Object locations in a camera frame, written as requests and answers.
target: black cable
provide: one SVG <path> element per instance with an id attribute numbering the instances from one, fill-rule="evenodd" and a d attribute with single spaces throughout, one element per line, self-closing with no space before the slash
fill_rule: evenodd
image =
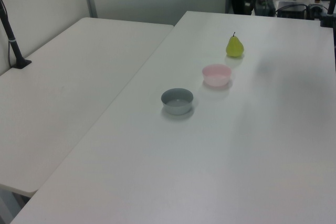
<path id="1" fill-rule="evenodd" d="M 6 17 L 8 18 L 8 13 L 7 13 L 6 6 L 5 6 L 5 4 L 4 4 L 4 2 L 3 2 L 2 0 L 0 0 L 0 2 L 1 2 L 1 5 L 2 5 L 2 7 L 3 7 L 3 8 L 4 8 L 4 10 L 5 10 Z"/>
<path id="2" fill-rule="evenodd" d="M 9 43 L 9 41 L 8 41 L 8 64 L 9 64 L 9 68 L 12 68 L 12 65 L 11 65 L 11 63 L 10 63 L 10 62 L 11 62 L 11 61 L 10 61 L 11 59 L 10 59 L 10 57 L 9 57 L 9 52 L 10 52 L 9 49 L 10 49 L 10 43 Z"/>
<path id="3" fill-rule="evenodd" d="M 311 7 L 311 6 L 320 6 L 320 7 L 323 7 L 324 9 L 326 9 L 326 10 L 328 10 L 328 8 L 326 8 L 325 6 L 323 6 L 323 5 L 319 5 L 319 4 L 310 4 L 310 5 L 308 5 L 308 7 Z"/>
<path id="4" fill-rule="evenodd" d="M 306 13 L 308 13 L 308 8 L 309 8 L 308 5 L 305 5 L 305 4 L 294 4 L 294 5 L 287 5 L 287 6 L 284 6 L 282 8 L 277 9 L 275 11 L 275 15 L 278 17 L 278 11 L 284 10 L 284 9 L 287 9 L 287 8 L 291 8 L 291 7 L 294 7 L 294 6 L 305 6 L 306 7 L 305 11 L 306 11 Z"/>
<path id="5" fill-rule="evenodd" d="M 287 5 L 287 6 L 284 6 L 282 8 L 279 8 L 275 11 L 275 13 L 277 13 L 280 10 L 284 10 L 284 9 L 291 8 L 291 7 L 294 7 L 294 6 L 305 6 L 306 8 L 308 8 L 308 5 L 305 5 L 305 4 L 293 4 L 293 5 Z"/>
<path id="6" fill-rule="evenodd" d="M 5 3 L 3 2 L 3 0 L 0 0 L 1 2 L 1 5 L 2 7 L 4 8 L 5 10 L 5 13 L 6 13 L 6 17 L 8 18 L 8 12 L 7 12 L 7 9 L 6 9 L 6 6 L 5 6 Z M 12 68 L 12 65 L 11 65 L 11 61 L 10 61 L 10 42 L 8 41 L 8 64 L 9 64 L 9 68 Z"/>

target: green pear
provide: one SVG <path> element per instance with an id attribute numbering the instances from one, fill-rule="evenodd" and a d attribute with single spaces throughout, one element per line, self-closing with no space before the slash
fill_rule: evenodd
<path id="1" fill-rule="evenodd" d="M 231 57 L 240 57 L 242 56 L 243 52 L 244 46 L 234 33 L 233 36 L 230 38 L 229 43 L 227 44 L 226 53 Z"/>

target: black stand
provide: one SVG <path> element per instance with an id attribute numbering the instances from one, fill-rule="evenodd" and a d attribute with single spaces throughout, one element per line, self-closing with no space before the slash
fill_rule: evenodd
<path id="1" fill-rule="evenodd" d="M 8 37 L 8 41 L 12 46 L 13 52 L 15 54 L 15 58 L 16 58 L 16 64 L 14 66 L 12 66 L 13 68 L 18 68 L 18 69 L 23 69 L 25 66 L 29 65 L 32 61 L 31 60 L 26 60 L 22 57 L 22 54 L 20 52 L 19 46 L 16 42 L 16 39 L 14 37 L 12 28 L 10 27 L 11 25 L 9 24 L 8 21 L 8 16 L 5 12 L 5 7 L 2 4 L 2 0 L 0 0 L 0 18 L 1 18 L 1 22 L 5 28 L 7 37 Z"/>
<path id="2" fill-rule="evenodd" d="M 330 0 L 329 8 L 327 13 L 321 13 L 321 22 L 322 27 L 334 28 L 336 21 L 336 15 L 334 14 L 336 0 Z"/>

